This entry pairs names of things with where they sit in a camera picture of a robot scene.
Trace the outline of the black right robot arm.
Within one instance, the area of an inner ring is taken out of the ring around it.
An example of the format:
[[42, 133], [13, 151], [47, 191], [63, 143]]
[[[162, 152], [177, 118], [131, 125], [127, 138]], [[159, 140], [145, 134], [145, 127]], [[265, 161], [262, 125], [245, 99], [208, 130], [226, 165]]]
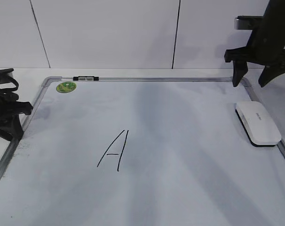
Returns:
[[248, 63], [263, 65], [261, 87], [285, 73], [285, 0], [271, 0], [262, 16], [237, 16], [235, 29], [252, 33], [244, 47], [225, 51], [225, 62], [233, 63], [236, 87], [248, 72]]

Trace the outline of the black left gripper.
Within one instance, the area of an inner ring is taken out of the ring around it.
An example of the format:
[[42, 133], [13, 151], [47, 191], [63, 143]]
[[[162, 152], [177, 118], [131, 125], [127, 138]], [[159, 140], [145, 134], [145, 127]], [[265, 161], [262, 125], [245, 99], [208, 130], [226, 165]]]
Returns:
[[18, 82], [10, 79], [7, 83], [13, 83], [14, 88], [0, 88], [0, 138], [12, 141], [21, 140], [24, 134], [19, 115], [30, 115], [33, 106], [30, 102], [19, 102], [18, 94], [14, 93], [18, 89]]

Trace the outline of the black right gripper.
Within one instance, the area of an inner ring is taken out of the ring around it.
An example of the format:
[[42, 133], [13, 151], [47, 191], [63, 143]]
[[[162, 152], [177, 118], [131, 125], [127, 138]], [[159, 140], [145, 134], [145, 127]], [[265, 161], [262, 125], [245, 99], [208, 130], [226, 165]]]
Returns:
[[233, 61], [233, 87], [247, 74], [247, 62], [266, 65], [258, 79], [262, 88], [285, 73], [285, 15], [265, 15], [260, 26], [251, 31], [245, 46], [224, 54], [226, 63]]

